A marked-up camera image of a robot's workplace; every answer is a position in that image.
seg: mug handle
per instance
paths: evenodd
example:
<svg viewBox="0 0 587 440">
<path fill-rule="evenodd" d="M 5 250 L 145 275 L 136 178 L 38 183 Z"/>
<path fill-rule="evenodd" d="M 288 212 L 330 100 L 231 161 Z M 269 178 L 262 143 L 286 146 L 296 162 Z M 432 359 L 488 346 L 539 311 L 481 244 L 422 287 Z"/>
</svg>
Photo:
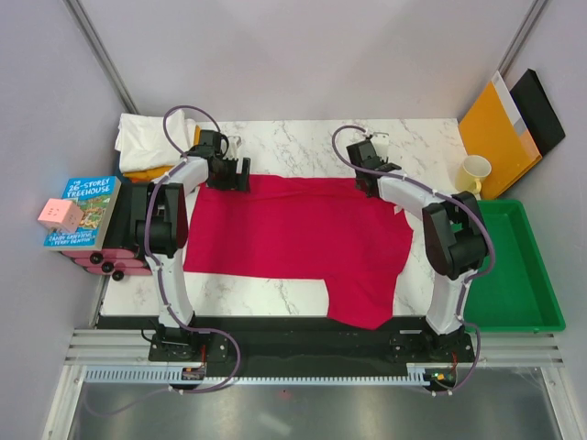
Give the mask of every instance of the mug handle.
<svg viewBox="0 0 587 440">
<path fill-rule="evenodd" d="M 475 195 L 481 192 L 481 181 L 479 179 L 475 179 L 475 188 L 471 192 Z"/>
</svg>

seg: folded white cloth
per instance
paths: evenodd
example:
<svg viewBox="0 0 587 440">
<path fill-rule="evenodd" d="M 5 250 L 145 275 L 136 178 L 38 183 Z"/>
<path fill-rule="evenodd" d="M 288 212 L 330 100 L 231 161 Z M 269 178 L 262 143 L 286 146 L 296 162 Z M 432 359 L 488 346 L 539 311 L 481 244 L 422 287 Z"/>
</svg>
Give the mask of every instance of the folded white cloth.
<svg viewBox="0 0 587 440">
<path fill-rule="evenodd" d="M 167 119 L 169 135 L 183 151 L 192 146 L 192 127 L 195 127 L 192 123 L 190 121 L 188 129 L 183 110 L 178 110 Z M 150 170 L 179 162 L 180 153 L 163 133 L 162 117 L 122 114 L 118 130 L 115 149 L 120 151 L 121 172 Z"/>
</svg>

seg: yellow mug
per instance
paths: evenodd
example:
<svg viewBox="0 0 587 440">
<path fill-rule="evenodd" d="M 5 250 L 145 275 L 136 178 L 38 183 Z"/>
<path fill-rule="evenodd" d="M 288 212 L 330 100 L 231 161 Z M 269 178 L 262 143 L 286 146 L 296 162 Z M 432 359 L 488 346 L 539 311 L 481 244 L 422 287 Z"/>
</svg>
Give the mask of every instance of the yellow mug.
<svg viewBox="0 0 587 440">
<path fill-rule="evenodd" d="M 478 194 L 482 183 L 492 172 L 492 164 L 483 156 L 467 156 L 460 164 L 455 180 L 455 188 L 458 191 L 469 191 Z"/>
</svg>

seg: green bin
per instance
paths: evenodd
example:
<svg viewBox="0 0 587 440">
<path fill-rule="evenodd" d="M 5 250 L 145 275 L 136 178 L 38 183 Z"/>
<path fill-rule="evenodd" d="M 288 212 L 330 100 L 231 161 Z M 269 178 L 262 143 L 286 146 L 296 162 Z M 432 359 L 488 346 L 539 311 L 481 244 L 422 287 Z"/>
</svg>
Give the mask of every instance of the green bin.
<svg viewBox="0 0 587 440">
<path fill-rule="evenodd" d="M 483 332 L 539 333 L 565 328 L 559 303 L 517 200 L 479 201 L 495 245 L 495 267 L 473 281 L 465 319 Z"/>
</svg>

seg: pink box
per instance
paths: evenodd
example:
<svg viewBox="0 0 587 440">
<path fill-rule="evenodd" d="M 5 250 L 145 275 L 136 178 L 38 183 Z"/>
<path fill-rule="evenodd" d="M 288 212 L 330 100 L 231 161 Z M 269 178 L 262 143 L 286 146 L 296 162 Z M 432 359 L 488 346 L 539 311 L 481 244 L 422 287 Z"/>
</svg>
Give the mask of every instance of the pink box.
<svg viewBox="0 0 587 440">
<path fill-rule="evenodd" d="M 73 233 L 82 221 L 83 211 L 71 200 L 49 199 L 37 220 L 47 229 Z"/>
</svg>

